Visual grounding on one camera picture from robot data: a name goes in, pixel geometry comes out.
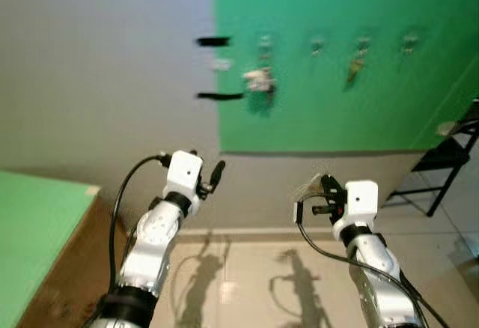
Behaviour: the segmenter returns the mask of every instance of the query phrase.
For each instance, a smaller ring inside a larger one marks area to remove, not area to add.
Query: tiled floor
[[[421,212],[430,195],[416,195],[411,202],[389,201],[376,221],[409,280],[459,328],[479,327],[477,147],[472,157],[433,218]],[[415,187],[441,177],[410,176],[405,185]],[[337,242],[317,243],[344,254]],[[429,322],[439,327],[431,317]],[[151,327],[362,328],[366,323],[345,264],[300,240],[223,241],[175,247]]]

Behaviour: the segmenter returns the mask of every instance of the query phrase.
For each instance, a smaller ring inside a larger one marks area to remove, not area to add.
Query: white wall
[[[216,107],[193,97],[214,89],[212,56],[192,41],[213,32],[212,12],[213,0],[0,0],[0,167],[98,183],[106,199],[159,150],[195,148],[210,172]],[[221,186],[188,225],[290,226],[288,194],[318,170],[376,180],[384,199],[419,157],[226,156]],[[135,178],[129,222],[164,176],[153,166]]]

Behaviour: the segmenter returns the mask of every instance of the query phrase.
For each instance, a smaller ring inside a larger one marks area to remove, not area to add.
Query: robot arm
[[[346,247],[347,256],[404,280],[394,254],[386,247],[380,234],[371,228],[377,215],[377,184],[353,181],[342,189],[330,175],[321,177],[322,192],[305,198],[322,196],[326,206],[313,207],[313,214],[329,213],[333,236]],[[301,223],[303,200],[296,202],[296,223]],[[399,288],[370,270],[350,265],[350,276],[361,300],[361,308],[370,328],[423,327],[420,312],[413,301]]]
[[[137,238],[117,277],[115,289],[99,304],[93,328],[148,328],[169,269],[171,244],[188,215],[198,212],[200,199],[214,192],[225,162],[210,183],[201,182],[203,160],[177,151],[171,156],[163,200],[138,221]]]

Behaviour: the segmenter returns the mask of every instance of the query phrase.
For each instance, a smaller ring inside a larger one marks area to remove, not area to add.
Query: green panel
[[[222,93],[245,90],[262,35],[272,38],[277,94],[219,104],[224,151],[376,151],[437,144],[424,129],[458,116],[465,104],[446,97],[478,50],[478,0],[215,0],[217,50],[233,62],[219,73]],[[403,38],[419,43],[401,52]],[[357,40],[370,37],[365,66],[346,85]],[[319,56],[311,41],[324,41]],[[460,90],[471,97],[474,86]]]
[[[88,188],[0,171],[0,327],[16,326],[93,201]]]

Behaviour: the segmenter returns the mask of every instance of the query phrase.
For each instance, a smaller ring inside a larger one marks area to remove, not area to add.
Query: chair leg
[[[448,191],[449,187],[451,186],[454,178],[456,178],[457,174],[459,173],[461,167],[463,167],[463,165],[457,165],[456,167],[453,168],[453,170],[449,174],[448,179],[444,183],[444,186],[442,186],[441,190],[439,191],[439,194],[437,195],[437,197],[434,200],[433,204],[431,205],[430,209],[426,213],[428,217],[432,217],[434,212],[436,212],[437,207],[439,206],[439,203],[441,203],[441,201],[444,198],[446,192]]]

